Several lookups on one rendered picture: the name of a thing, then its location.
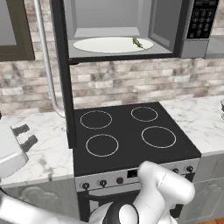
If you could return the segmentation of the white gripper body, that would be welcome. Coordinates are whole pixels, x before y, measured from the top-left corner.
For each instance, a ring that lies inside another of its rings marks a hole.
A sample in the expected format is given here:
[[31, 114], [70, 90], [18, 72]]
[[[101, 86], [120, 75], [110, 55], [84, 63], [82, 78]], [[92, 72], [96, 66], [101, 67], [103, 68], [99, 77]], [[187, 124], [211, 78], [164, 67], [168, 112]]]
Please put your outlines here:
[[0, 125], [0, 179], [17, 172], [28, 162], [11, 126]]

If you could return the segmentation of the grey base cupboard door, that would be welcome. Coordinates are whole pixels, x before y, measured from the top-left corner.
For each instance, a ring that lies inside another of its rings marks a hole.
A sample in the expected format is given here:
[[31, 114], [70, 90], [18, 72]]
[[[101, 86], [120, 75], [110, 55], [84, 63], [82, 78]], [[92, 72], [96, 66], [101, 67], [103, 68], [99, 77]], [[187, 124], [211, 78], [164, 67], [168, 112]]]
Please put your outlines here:
[[36, 207], [80, 218], [77, 194], [72, 178], [31, 185], [3, 186], [3, 190], [10, 196]]
[[178, 224], [197, 224], [224, 217], [224, 178], [194, 184], [195, 196], [183, 206]]

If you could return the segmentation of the black microwave door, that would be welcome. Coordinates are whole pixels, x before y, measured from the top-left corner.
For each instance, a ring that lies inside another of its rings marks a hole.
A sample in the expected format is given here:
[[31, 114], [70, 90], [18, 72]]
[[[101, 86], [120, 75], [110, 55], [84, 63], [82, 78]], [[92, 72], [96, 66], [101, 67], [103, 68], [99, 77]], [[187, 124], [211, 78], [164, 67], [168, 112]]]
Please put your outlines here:
[[70, 76], [64, 2], [63, 0], [50, 0], [50, 5], [66, 117], [67, 141], [69, 148], [74, 149], [77, 147], [77, 135], [74, 119], [74, 101]]

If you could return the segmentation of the black oven door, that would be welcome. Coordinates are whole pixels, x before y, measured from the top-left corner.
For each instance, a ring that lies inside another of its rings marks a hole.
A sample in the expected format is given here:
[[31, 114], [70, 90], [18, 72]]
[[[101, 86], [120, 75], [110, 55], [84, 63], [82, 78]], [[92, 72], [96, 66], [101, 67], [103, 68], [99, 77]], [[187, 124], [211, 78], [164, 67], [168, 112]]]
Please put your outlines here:
[[[117, 184], [116, 179], [120, 177], [123, 178], [123, 183]], [[95, 209], [104, 204], [117, 200], [123, 200], [125, 202], [132, 203], [136, 198], [136, 197], [128, 197], [128, 198], [119, 198], [112, 201], [109, 200], [93, 201], [85, 198], [86, 193], [90, 191], [104, 190], [104, 189], [114, 190], [116, 193], [118, 193], [133, 190], [140, 191], [141, 188], [139, 180], [137, 178], [137, 169], [110, 171], [92, 175], [81, 175], [81, 176], [75, 175], [74, 179], [79, 202], [80, 219], [82, 221], [88, 221], [91, 213]], [[105, 187], [99, 185], [99, 182], [101, 180], [107, 181]], [[83, 183], [89, 183], [90, 187], [87, 190], [83, 189], [81, 186]]]

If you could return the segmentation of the white microwave turntable plate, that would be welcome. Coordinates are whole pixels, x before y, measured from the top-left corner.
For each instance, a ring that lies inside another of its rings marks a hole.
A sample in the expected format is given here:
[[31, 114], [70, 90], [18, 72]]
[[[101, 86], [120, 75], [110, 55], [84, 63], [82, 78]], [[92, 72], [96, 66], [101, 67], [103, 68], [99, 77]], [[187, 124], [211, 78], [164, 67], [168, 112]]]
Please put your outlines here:
[[76, 49], [91, 53], [134, 53], [149, 50], [153, 43], [148, 39], [137, 38], [145, 49], [138, 48], [130, 37], [87, 38], [73, 44]]

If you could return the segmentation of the grey microwave oven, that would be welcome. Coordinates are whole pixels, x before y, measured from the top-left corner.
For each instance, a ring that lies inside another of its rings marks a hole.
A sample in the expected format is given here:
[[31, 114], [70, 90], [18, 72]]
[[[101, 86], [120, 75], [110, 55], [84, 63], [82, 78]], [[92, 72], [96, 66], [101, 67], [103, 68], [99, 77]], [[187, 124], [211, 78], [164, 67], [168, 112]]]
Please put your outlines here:
[[[197, 59], [206, 55], [220, 0], [63, 0], [69, 62]], [[136, 37], [153, 43], [139, 52], [85, 52], [91, 38]]]

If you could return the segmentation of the black hob stove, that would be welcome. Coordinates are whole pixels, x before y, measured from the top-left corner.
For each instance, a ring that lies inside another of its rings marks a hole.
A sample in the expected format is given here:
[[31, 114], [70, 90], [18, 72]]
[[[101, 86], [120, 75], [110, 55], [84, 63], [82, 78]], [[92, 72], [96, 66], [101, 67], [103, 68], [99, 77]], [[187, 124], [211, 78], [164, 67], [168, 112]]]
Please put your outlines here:
[[178, 168], [188, 180], [195, 175], [200, 151], [158, 102], [77, 109], [75, 122], [74, 176], [137, 169], [144, 161]]

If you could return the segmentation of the green vegetable piece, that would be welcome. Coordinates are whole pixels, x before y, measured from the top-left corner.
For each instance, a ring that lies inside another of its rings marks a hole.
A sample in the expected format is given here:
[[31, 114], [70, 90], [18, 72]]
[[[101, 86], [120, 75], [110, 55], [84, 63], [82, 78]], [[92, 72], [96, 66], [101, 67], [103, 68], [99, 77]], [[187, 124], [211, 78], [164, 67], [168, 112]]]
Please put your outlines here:
[[143, 47], [143, 45], [137, 40], [136, 37], [133, 37], [133, 39], [132, 39], [132, 43], [133, 43], [134, 45], [136, 45], [138, 48], [145, 49], [145, 48]]

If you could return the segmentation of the grey cupboard drawer front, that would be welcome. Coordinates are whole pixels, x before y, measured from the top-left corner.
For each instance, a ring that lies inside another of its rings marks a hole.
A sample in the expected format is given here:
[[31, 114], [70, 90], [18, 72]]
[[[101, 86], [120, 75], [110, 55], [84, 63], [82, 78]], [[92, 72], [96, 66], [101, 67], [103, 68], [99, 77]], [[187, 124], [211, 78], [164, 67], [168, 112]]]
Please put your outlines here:
[[204, 156], [200, 159], [194, 182], [224, 178], [224, 153]]

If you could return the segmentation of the dark framed wall cupboard door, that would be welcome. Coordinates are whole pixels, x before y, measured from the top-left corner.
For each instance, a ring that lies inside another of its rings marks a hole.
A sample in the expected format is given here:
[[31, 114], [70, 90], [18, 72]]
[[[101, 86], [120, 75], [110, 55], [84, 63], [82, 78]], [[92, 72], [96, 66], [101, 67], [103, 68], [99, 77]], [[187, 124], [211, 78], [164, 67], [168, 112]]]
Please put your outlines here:
[[35, 60], [24, 0], [0, 0], [0, 62]]

